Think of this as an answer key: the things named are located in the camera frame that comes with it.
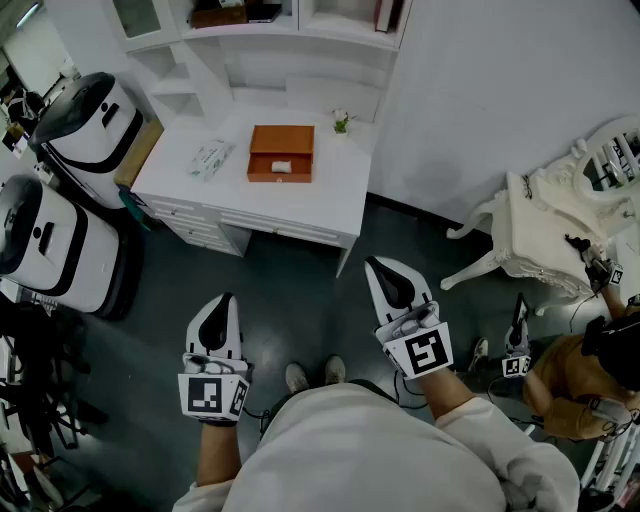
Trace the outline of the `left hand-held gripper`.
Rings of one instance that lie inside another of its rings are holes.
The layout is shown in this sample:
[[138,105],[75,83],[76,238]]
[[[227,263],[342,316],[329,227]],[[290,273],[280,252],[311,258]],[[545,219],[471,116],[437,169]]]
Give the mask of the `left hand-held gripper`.
[[[182,414],[209,425],[236,425],[254,365],[241,358],[239,306],[225,292],[208,302],[187,327],[184,370],[178,375]],[[217,356],[208,356],[216,352]]]

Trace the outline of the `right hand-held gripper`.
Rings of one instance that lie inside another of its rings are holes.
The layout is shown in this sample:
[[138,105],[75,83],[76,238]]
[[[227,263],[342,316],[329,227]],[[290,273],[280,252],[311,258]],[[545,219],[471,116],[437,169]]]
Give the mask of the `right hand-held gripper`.
[[450,366],[449,327],[440,320],[423,275],[387,257],[367,257],[364,269],[380,326],[374,336],[403,378],[415,380]]

